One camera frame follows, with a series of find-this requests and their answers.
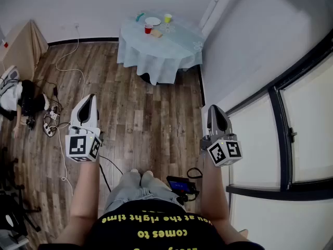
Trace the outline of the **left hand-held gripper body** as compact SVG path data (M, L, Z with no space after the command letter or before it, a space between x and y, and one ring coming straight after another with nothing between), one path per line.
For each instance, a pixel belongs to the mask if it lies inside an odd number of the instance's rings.
M70 126L65 136L66 156L78 163L95 162L102 145L100 128Z

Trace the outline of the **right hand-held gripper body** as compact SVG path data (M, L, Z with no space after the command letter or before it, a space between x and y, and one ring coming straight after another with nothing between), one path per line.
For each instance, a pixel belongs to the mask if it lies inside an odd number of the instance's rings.
M216 139L205 135L200 140L202 151L206 151L216 167L230 166L242 159L241 143L234 133Z

